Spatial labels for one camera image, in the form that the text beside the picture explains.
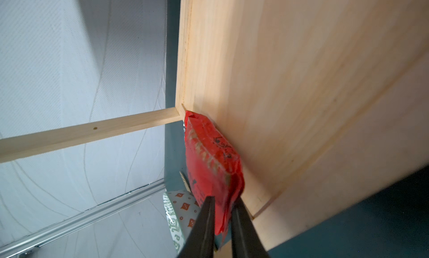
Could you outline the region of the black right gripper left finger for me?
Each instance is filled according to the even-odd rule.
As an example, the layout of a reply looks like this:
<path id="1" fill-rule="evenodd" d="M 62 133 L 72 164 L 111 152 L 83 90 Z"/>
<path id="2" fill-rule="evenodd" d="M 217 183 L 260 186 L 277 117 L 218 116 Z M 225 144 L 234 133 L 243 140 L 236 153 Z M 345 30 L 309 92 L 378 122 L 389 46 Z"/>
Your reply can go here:
<path id="1" fill-rule="evenodd" d="M 215 245 L 215 197 L 206 197 L 178 258 L 213 258 Z"/>

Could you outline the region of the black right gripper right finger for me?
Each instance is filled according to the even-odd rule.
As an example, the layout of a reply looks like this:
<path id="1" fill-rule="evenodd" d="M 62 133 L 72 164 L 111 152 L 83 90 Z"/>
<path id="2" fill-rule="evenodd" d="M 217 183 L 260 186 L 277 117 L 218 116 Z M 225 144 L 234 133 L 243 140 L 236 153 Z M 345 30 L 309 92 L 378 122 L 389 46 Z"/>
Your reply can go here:
<path id="1" fill-rule="evenodd" d="M 241 198 L 231 213 L 233 258 L 269 258 Z"/>

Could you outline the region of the red tea bag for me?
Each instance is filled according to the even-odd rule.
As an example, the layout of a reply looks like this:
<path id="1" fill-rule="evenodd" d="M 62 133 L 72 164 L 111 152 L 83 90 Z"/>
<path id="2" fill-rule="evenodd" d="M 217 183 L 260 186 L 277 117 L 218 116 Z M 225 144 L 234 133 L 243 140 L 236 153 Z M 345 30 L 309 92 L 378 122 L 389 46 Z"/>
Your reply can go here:
<path id="1" fill-rule="evenodd" d="M 241 157 L 205 115 L 187 111 L 184 124 L 191 191 L 200 206 L 207 197 L 215 198 L 214 233 L 226 233 L 232 206 L 245 188 Z"/>

